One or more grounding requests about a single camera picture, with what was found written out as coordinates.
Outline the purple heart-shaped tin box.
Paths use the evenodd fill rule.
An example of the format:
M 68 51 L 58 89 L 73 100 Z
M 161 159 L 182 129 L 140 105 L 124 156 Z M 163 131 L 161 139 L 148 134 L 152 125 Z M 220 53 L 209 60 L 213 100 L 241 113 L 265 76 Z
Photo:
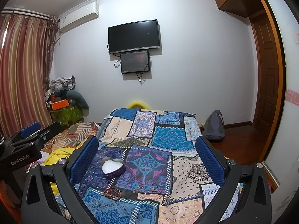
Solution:
M 107 180 L 121 176 L 126 171 L 125 162 L 122 159 L 104 157 L 101 160 L 100 168 Z

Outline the yellow towel blanket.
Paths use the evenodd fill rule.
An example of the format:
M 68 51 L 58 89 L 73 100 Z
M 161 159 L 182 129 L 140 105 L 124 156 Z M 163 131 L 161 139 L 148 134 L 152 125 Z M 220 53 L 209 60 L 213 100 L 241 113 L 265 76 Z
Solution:
M 75 148 L 72 147 L 59 148 L 49 154 L 44 162 L 44 166 L 54 165 L 60 159 L 68 159 L 74 151 Z

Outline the striped beige quilt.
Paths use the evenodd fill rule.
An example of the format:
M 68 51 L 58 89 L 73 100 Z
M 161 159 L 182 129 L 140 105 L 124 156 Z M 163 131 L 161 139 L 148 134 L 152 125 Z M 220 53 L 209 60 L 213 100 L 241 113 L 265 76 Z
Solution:
M 75 123 L 46 142 L 42 151 L 52 153 L 59 148 L 76 148 L 89 138 L 89 136 L 96 136 L 98 130 L 99 125 L 94 122 Z

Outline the green patterned storage box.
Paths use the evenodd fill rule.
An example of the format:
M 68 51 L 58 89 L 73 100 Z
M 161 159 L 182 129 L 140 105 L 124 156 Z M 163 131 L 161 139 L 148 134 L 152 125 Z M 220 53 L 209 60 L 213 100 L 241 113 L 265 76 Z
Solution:
M 50 111 L 52 120 L 60 123 L 62 127 L 70 127 L 83 118 L 82 110 L 78 106 L 69 105 L 67 107 Z

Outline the orange shoe box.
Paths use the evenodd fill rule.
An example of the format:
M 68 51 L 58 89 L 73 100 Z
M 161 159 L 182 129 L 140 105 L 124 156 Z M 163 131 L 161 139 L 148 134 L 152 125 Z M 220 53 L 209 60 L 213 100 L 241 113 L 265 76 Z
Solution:
M 69 106 L 68 100 L 60 100 L 58 102 L 54 102 L 51 104 L 51 110 L 55 111 L 68 106 Z

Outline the grey blue backpack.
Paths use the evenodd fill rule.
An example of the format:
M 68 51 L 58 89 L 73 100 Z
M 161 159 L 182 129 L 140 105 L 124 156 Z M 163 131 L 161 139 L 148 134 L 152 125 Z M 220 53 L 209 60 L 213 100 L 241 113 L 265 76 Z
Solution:
M 203 135 L 209 141 L 222 141 L 225 137 L 224 119 L 220 110 L 213 111 L 204 124 Z

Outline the dark green pillow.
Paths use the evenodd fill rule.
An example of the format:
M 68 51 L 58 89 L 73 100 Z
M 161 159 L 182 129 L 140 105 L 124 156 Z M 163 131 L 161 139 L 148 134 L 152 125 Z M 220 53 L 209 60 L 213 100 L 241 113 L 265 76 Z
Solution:
M 84 110 L 89 110 L 89 105 L 87 104 L 84 97 L 75 90 L 69 90 L 66 91 L 65 98 L 67 100 L 71 100 L 72 103 L 76 103 L 78 106 L 80 106 Z

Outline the pile of patterned clothes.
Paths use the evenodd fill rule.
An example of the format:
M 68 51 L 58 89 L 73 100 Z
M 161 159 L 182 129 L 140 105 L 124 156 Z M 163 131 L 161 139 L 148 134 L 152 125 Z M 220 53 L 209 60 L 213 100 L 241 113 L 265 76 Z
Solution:
M 56 98 L 64 94 L 66 91 L 75 89 L 75 77 L 59 77 L 55 80 L 50 81 L 49 90 L 45 92 L 45 100 L 49 102 L 51 96 L 54 95 Z

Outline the blue patchwork bed cover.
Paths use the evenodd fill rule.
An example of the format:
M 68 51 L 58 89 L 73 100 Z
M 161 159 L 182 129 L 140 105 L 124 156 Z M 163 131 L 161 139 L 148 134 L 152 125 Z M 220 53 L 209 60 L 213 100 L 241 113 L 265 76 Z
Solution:
M 220 189 L 196 152 L 200 135 L 193 113 L 115 109 L 75 189 L 99 223 L 194 223 Z M 107 180 L 104 157 L 122 159 L 126 171 Z

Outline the yellow round object behind bed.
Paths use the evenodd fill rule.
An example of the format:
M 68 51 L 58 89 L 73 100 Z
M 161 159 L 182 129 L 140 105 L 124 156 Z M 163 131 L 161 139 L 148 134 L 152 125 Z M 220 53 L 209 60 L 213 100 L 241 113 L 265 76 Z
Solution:
M 130 103 L 127 108 L 130 108 L 130 109 L 146 109 L 148 110 L 149 107 L 143 103 L 143 102 L 140 102 L 140 101 L 133 101 L 132 103 Z

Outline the red striped curtain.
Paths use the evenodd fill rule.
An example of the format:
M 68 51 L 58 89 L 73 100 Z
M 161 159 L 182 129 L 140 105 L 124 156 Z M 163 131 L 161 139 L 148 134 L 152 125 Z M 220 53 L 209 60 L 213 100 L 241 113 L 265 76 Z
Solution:
M 45 92 L 57 31 L 54 17 L 1 14 L 1 133 L 5 137 L 36 121 L 43 127 L 52 122 Z

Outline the brown wooden door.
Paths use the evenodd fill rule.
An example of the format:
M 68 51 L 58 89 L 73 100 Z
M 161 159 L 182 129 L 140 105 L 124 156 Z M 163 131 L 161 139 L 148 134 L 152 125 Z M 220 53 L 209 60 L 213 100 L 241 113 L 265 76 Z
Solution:
M 285 95 L 285 57 L 281 34 L 268 0 L 260 0 L 262 9 L 250 15 L 258 56 L 258 97 L 253 126 L 265 135 L 259 157 L 263 161 L 274 143 L 281 121 Z

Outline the white wall air conditioner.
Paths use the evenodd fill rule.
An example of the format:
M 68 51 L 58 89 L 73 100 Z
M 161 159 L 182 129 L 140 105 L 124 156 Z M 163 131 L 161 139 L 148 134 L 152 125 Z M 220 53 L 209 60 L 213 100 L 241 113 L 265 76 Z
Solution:
M 99 17 L 99 4 L 97 2 L 85 5 L 60 19 L 60 31 L 68 32 L 84 23 Z

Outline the large black wall television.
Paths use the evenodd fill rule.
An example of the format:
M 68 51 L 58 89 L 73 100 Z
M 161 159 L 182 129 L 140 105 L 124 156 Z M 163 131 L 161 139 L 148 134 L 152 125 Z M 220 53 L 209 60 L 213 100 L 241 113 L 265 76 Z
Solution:
M 157 19 L 120 24 L 108 28 L 108 52 L 110 54 L 160 47 Z

